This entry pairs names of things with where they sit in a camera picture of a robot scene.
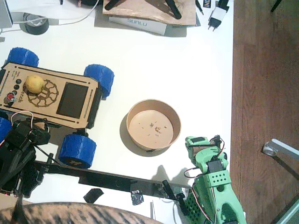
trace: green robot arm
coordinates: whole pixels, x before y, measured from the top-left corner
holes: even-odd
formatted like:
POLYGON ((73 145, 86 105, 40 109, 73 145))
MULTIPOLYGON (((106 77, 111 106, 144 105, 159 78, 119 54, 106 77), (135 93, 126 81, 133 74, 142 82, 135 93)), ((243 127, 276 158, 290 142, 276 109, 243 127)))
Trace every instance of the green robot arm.
POLYGON ((185 201, 190 211, 187 216, 190 223, 245 224, 243 209, 233 192, 229 172, 226 170, 226 154, 220 153, 220 136, 215 136, 211 141, 206 137, 187 137, 185 140, 189 158, 202 172, 192 187, 196 199, 191 193, 185 201), (197 203, 206 215, 201 212, 197 203))

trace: red button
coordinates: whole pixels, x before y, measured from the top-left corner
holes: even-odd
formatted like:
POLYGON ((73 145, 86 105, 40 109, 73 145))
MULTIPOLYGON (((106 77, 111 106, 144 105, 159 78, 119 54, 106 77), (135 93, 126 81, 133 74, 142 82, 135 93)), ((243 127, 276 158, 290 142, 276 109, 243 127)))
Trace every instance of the red button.
POLYGON ((6 99, 9 101, 14 99, 14 94, 10 92, 9 94, 6 95, 6 99))

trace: tape roll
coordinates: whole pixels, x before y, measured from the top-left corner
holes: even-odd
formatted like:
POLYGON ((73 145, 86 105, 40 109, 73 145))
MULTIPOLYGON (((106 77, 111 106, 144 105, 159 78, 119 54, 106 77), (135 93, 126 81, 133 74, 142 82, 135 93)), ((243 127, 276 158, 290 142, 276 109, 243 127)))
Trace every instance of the tape roll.
POLYGON ((88 137, 78 134, 66 135, 59 160, 68 166, 90 168, 96 147, 96 143, 88 137))
MULTIPOLYGON (((42 18, 42 16, 33 15, 33 14, 29 14, 29 13, 24 13, 24 15, 23 15, 24 21, 35 20, 38 18, 42 18)), ((43 34, 48 30, 48 28, 49 28, 49 20, 48 19, 42 19, 42 20, 25 23, 26 31, 33 35, 43 34)))
POLYGON ((5 118, 0 118, 0 143, 4 140, 5 136, 11 129, 10 121, 5 118))
POLYGON ((12 48, 7 58, 7 62, 23 64, 31 67, 37 67, 38 61, 38 56, 25 48, 12 48))
POLYGON ((104 65, 90 64, 85 68, 84 76, 97 80, 102 88, 103 98, 110 95, 114 73, 104 65))

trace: wooden floor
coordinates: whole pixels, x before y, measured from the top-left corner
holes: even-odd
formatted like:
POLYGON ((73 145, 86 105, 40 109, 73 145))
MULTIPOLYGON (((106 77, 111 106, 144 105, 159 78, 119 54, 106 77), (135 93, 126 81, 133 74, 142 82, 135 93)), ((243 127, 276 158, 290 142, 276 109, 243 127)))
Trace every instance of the wooden floor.
MULTIPOLYGON (((299 1, 235 0, 231 176, 249 224, 269 224, 299 193, 298 176, 261 153, 299 149, 299 1)), ((280 156, 299 173, 299 162, 280 156)))

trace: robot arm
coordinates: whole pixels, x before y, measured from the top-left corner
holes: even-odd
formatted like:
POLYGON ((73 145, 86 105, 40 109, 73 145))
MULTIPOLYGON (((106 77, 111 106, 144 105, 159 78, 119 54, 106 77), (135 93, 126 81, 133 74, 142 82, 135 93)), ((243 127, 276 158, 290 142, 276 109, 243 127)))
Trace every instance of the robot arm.
POLYGON ((195 179, 192 194, 185 203, 190 223, 245 224, 242 207, 234 194, 229 177, 227 156, 220 149, 220 136, 210 141, 187 137, 186 148, 192 163, 202 175, 195 179))
POLYGON ((19 188, 25 197, 30 196, 42 179, 33 165, 36 158, 34 145, 47 144, 50 139, 47 121, 42 119, 35 122, 44 122, 45 129, 31 124, 29 120, 16 121, 0 144, 0 189, 16 193, 19 188))

